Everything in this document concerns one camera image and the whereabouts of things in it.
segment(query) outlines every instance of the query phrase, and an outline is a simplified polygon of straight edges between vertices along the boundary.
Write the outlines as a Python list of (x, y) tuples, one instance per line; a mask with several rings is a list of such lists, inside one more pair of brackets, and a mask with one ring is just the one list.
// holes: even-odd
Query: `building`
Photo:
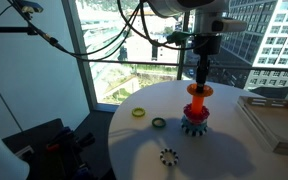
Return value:
[(233, 0), (228, 16), (248, 22), (248, 27), (224, 34), (222, 51), (252, 67), (277, 69), (252, 70), (246, 80), (235, 76), (237, 81), (245, 81), (246, 90), (288, 87), (288, 72), (281, 70), (288, 69), (288, 0)]

